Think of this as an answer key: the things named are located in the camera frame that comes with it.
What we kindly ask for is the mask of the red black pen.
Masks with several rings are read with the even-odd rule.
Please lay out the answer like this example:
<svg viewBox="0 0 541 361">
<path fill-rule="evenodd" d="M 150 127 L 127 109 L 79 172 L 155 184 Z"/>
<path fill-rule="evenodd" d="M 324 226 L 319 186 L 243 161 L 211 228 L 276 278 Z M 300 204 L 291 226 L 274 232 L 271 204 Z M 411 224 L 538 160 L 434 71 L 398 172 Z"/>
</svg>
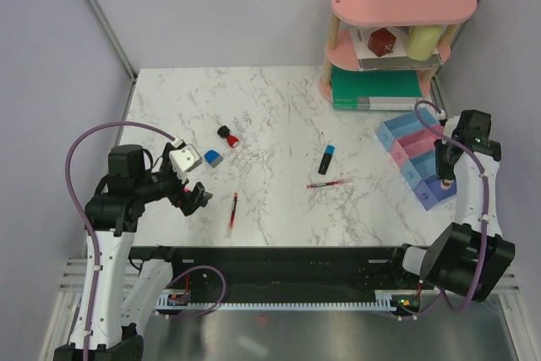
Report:
<svg viewBox="0 0 541 361">
<path fill-rule="evenodd" d="M 237 206 L 238 206 L 238 192 L 235 192 L 233 194 L 232 210 L 231 210 L 231 215 L 230 215 L 230 218 L 229 218 L 229 223 L 228 223 L 228 226 L 227 226 L 227 237 L 228 238 L 232 237 L 232 232 L 233 232 L 233 228 L 234 228 L 234 222 L 235 222 Z"/>
</svg>

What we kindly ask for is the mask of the red black stamp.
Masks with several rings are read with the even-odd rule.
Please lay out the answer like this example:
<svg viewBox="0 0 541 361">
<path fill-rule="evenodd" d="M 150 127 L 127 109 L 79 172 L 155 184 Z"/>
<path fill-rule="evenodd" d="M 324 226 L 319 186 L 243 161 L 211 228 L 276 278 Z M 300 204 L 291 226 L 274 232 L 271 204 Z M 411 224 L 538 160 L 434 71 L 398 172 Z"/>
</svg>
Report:
<svg viewBox="0 0 541 361">
<path fill-rule="evenodd" d="M 231 130 L 226 125 L 222 125 L 217 134 L 220 138 L 224 139 L 231 148 L 236 148 L 239 144 L 239 140 L 236 136 L 232 135 Z"/>
</svg>

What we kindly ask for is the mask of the blue cap black highlighter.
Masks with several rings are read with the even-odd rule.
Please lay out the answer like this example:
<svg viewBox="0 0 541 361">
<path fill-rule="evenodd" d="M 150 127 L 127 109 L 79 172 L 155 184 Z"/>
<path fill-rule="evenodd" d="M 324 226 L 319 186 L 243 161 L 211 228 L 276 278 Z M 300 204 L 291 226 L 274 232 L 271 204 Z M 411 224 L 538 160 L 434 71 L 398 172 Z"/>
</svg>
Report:
<svg viewBox="0 0 541 361">
<path fill-rule="evenodd" d="M 318 168 L 318 174 L 320 175 L 326 175 L 328 168 L 331 163 L 331 159 L 334 155 L 335 146 L 334 145 L 327 145 L 325 148 L 325 152 L 322 156 L 320 166 Z"/>
</svg>

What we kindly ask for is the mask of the light blue drawer bin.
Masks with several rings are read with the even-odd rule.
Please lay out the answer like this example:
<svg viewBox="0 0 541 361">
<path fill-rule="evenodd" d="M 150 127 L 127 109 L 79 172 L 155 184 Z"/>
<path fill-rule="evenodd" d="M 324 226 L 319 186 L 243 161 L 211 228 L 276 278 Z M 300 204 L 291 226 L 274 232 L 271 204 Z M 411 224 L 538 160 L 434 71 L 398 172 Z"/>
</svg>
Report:
<svg viewBox="0 0 541 361">
<path fill-rule="evenodd" d="M 389 152 L 396 139 L 403 138 L 424 129 L 425 127 L 418 120 L 415 112 L 408 112 L 382 122 L 377 131 L 377 138 L 385 150 Z"/>
</svg>

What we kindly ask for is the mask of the blue grey eraser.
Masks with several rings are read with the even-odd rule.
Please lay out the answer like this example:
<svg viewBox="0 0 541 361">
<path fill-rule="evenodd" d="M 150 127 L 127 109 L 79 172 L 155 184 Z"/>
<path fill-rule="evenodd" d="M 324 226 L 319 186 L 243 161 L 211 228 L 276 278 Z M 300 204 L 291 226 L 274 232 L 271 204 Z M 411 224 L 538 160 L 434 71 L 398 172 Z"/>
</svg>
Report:
<svg viewBox="0 0 541 361">
<path fill-rule="evenodd" d="M 213 168 L 216 168 L 223 161 L 222 155 L 216 150 L 208 150 L 204 158 L 206 162 Z"/>
</svg>

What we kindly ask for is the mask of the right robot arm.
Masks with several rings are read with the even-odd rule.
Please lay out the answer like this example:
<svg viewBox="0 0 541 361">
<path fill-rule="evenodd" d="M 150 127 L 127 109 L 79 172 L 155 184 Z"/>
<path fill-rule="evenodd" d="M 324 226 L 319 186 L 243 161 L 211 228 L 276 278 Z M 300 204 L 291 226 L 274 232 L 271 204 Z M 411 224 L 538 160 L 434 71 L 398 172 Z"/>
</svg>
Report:
<svg viewBox="0 0 541 361">
<path fill-rule="evenodd" d="M 417 277 L 469 304 L 483 302 L 513 261 L 515 245 L 503 239 L 496 210 L 501 145 L 489 137 L 491 116 L 465 110 L 435 131 L 435 171 L 456 186 L 453 222 L 426 249 L 403 245 L 387 266 L 389 282 L 408 287 Z"/>
</svg>

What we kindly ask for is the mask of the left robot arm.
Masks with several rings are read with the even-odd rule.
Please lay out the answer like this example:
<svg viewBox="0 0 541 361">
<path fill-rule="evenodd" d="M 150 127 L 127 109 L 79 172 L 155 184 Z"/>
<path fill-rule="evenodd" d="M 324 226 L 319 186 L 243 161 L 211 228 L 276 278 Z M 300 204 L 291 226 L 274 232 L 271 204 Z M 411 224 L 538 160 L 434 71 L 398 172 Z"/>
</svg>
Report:
<svg viewBox="0 0 541 361">
<path fill-rule="evenodd" d="M 202 158 L 181 140 L 166 144 L 161 166 L 145 167 L 145 149 L 120 145 L 108 155 L 108 173 L 86 204 L 93 227 L 87 238 L 87 266 L 79 316 L 56 360 L 140 360 L 145 327 L 165 287 L 178 287 L 185 267 L 173 259 L 149 259 L 128 295 L 125 271 L 139 219 L 149 203 L 167 199 L 185 216 L 207 205 L 202 183 L 187 189 L 188 174 Z"/>
</svg>

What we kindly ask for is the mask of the purple drawer bin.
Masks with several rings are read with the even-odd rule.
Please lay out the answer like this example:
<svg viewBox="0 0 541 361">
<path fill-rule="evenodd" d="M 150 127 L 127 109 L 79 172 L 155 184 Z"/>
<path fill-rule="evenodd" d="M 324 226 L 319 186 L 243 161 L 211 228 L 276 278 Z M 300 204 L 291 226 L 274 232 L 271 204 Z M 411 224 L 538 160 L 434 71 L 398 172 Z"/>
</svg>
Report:
<svg viewBox="0 0 541 361">
<path fill-rule="evenodd" d="M 422 180 L 413 192 L 422 207 L 429 211 L 456 195 L 456 182 L 447 185 L 436 176 L 432 176 Z"/>
</svg>

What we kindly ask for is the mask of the pink drawer bin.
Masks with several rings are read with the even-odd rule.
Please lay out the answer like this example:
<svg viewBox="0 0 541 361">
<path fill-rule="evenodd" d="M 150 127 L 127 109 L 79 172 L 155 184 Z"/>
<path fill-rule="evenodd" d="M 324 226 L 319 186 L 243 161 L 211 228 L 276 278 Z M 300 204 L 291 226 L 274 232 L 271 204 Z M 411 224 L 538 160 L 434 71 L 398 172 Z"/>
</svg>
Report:
<svg viewBox="0 0 541 361">
<path fill-rule="evenodd" d="M 438 140 L 429 129 L 395 139 L 391 145 L 390 155 L 399 168 L 402 168 L 410 159 L 420 156 L 434 149 L 434 143 Z"/>
</svg>

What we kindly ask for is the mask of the red gel pen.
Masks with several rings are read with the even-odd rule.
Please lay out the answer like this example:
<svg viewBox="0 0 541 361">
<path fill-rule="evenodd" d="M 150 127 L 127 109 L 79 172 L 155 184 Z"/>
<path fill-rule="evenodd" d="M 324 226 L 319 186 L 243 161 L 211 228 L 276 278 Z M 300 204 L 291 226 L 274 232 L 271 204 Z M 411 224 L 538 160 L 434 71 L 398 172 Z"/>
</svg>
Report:
<svg viewBox="0 0 541 361">
<path fill-rule="evenodd" d="M 317 188 L 324 188 L 324 187 L 330 187 L 330 186 L 337 186 L 337 185 L 342 185 L 349 182 L 351 181 L 348 179 L 339 179 L 339 180 L 333 180 L 333 181 L 328 181 L 328 182 L 311 183 L 306 186 L 306 189 L 317 189 Z"/>
</svg>

